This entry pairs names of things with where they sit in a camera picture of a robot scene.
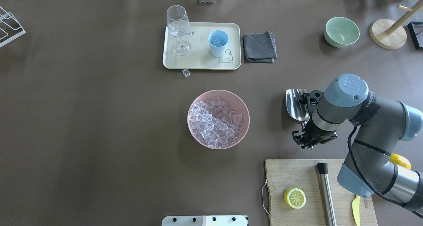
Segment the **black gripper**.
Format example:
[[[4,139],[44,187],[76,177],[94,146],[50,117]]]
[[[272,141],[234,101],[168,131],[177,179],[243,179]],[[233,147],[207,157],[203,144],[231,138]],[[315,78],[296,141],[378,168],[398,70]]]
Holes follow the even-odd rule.
[[[323,98],[324,93],[319,90],[306,92],[302,95],[301,103],[307,104],[310,115],[310,120],[303,129],[304,134],[300,140],[301,143],[315,146],[317,144],[324,144],[337,138],[338,124],[331,124],[326,122],[317,112],[317,105]]]

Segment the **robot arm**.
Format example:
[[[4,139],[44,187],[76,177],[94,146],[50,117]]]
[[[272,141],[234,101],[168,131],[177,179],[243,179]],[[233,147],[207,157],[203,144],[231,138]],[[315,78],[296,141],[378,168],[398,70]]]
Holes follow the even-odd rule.
[[[422,173],[390,161],[398,141],[422,130],[422,112],[403,102],[378,97],[361,77],[341,74],[324,92],[294,91],[292,108],[307,111],[303,129],[292,132],[302,149],[337,137],[343,122],[353,125],[337,182],[364,198],[377,194],[422,217]]]

